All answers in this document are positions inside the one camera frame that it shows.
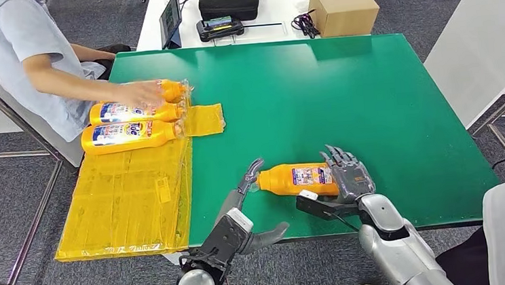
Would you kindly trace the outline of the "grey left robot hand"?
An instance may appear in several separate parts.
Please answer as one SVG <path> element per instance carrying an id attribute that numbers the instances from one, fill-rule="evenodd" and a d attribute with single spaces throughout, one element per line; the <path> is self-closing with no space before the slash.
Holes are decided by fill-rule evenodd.
<path id="1" fill-rule="evenodd" d="M 233 208 L 240 211 L 239 214 L 241 214 L 241 216 L 245 219 L 244 224 L 251 223 L 248 217 L 242 213 L 242 204 L 244 203 L 250 186 L 257 180 L 259 169 L 263 166 L 263 163 L 264 160 L 262 158 L 257 158 L 251 165 L 249 165 L 248 170 L 245 172 L 242 180 L 239 182 L 239 185 L 232 189 L 225 197 L 219 213 L 217 214 L 217 219 L 214 223 L 215 225 L 220 221 L 223 215 L 226 215 Z M 289 226 L 290 224 L 287 222 L 280 222 L 274 229 L 260 233 L 253 233 L 251 229 L 248 229 L 247 238 L 244 240 L 241 247 L 239 247 L 236 251 L 241 255 L 252 254 L 254 251 L 258 251 L 264 247 L 275 244 L 284 237 Z"/>

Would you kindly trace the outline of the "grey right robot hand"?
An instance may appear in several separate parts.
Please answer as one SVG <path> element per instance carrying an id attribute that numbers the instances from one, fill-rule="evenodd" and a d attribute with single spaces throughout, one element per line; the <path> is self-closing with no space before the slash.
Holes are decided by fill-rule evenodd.
<path id="1" fill-rule="evenodd" d="M 353 204 L 364 195 L 375 192 L 375 183 L 365 165 L 350 152 L 325 145 L 327 152 L 321 151 L 334 183 L 338 186 L 336 202 Z"/>

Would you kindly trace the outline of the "person's right hand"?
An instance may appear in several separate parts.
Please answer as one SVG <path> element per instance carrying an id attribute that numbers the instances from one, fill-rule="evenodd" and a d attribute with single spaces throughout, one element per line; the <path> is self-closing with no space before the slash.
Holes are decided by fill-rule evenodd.
<path id="1" fill-rule="evenodd" d="M 112 98 L 115 102 L 131 107 L 160 106 L 165 103 L 163 89 L 158 80 L 133 81 L 132 83 L 118 84 L 113 91 Z"/>

